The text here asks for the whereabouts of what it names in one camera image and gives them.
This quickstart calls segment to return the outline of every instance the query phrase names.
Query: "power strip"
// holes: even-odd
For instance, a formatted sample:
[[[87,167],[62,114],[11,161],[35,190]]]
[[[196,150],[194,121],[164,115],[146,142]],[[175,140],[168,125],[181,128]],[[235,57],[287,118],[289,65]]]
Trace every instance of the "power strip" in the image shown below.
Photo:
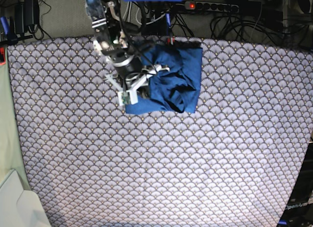
[[[220,12],[238,14],[240,12],[239,6],[234,4],[226,3],[210,3],[210,2],[195,2],[186,1],[184,4],[186,10],[193,10],[197,12]]]

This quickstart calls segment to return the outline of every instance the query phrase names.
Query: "green surface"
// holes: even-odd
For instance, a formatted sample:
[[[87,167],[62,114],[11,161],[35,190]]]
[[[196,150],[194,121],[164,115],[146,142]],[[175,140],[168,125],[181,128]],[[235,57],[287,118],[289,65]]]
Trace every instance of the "green surface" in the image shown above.
[[[6,65],[0,66],[0,182],[11,169],[15,169],[18,172],[23,188],[30,190],[15,121],[7,62]]]

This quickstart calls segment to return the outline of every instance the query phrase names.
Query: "patterned tablecloth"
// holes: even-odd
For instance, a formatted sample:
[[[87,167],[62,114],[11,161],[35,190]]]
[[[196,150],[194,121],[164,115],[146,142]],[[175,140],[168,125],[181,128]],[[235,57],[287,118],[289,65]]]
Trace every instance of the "patterned tablecloth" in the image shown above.
[[[25,169],[52,226],[276,226],[313,130],[312,55],[177,40],[203,47],[195,114],[125,114],[89,37],[9,47]]]

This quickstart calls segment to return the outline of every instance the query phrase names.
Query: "white wire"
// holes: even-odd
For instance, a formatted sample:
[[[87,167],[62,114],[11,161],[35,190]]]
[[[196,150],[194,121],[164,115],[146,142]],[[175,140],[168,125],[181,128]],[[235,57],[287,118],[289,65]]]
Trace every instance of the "white wire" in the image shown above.
[[[133,2],[131,2],[131,5],[129,7],[129,12],[128,12],[128,22],[131,22],[131,13],[132,13],[132,8],[133,8]]]
[[[130,5],[130,2],[127,2],[127,7],[126,7],[125,13],[124,13],[124,15],[123,15],[123,20],[124,20],[125,17],[126,17],[126,14],[127,14],[128,8],[129,8],[129,5]]]
[[[254,32],[256,26],[258,25],[258,23],[259,23],[259,21],[260,21],[260,18],[261,18],[261,15],[262,15],[262,8],[263,8],[263,4],[262,4],[262,0],[261,0],[260,15],[259,15],[259,18],[258,18],[258,20],[256,21],[256,23],[255,23],[255,25],[254,25],[254,27],[253,27],[253,30],[252,30],[252,32],[251,32],[250,40],[249,40],[250,43],[251,43],[251,39],[252,39],[253,32]]]
[[[137,22],[139,25],[142,25],[141,22],[138,20],[139,11],[140,11],[140,9],[138,9],[137,12],[136,12],[136,22]],[[165,14],[163,14],[162,16],[158,17],[157,19],[153,20],[152,22],[147,23],[147,25],[153,24],[153,23],[155,23],[155,22],[161,20],[161,19],[164,18],[164,17],[165,17]]]

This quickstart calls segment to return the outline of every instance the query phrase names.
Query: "crumpled blue towel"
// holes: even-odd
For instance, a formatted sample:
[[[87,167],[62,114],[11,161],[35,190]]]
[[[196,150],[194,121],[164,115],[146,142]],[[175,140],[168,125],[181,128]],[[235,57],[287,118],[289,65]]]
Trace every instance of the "crumpled blue towel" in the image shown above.
[[[168,65],[170,72],[161,71],[150,78],[151,99],[139,97],[135,105],[127,105],[126,113],[143,114],[153,111],[194,113],[201,89],[202,48],[174,48],[156,45],[145,56],[153,64]],[[149,63],[141,58],[144,65]]]

